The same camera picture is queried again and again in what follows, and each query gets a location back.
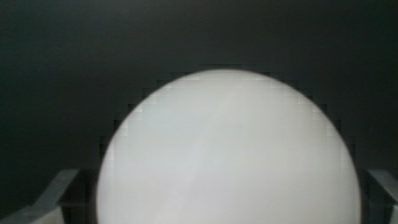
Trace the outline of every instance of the eggshell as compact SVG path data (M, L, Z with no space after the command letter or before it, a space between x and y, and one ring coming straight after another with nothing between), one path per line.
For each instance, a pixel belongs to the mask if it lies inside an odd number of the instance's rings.
M112 138L100 224L359 224L359 211L347 146L304 95L240 70L180 78Z

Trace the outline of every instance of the egg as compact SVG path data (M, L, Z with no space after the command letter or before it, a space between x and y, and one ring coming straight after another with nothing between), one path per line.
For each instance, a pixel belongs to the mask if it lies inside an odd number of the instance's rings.
M299 91L231 69L172 81L114 134L100 224L359 224L359 198L345 142Z

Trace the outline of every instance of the white egg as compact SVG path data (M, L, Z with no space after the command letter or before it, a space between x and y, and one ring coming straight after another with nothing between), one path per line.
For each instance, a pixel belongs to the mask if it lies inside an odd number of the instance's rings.
M359 224L347 146L270 77L210 70L151 94L108 146L100 224Z

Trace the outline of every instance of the black backdrop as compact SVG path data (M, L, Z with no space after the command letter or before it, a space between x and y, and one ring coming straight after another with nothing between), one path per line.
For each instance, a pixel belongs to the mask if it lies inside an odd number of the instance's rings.
M396 0L2 0L0 217L64 168L96 169L167 80L267 73L311 97L359 168L398 168Z

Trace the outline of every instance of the dark background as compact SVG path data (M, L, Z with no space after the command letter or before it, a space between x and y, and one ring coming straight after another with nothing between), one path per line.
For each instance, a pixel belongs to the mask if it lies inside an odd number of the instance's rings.
M396 0L2 0L0 217L98 169L142 97L240 68L311 97L364 168L398 169Z

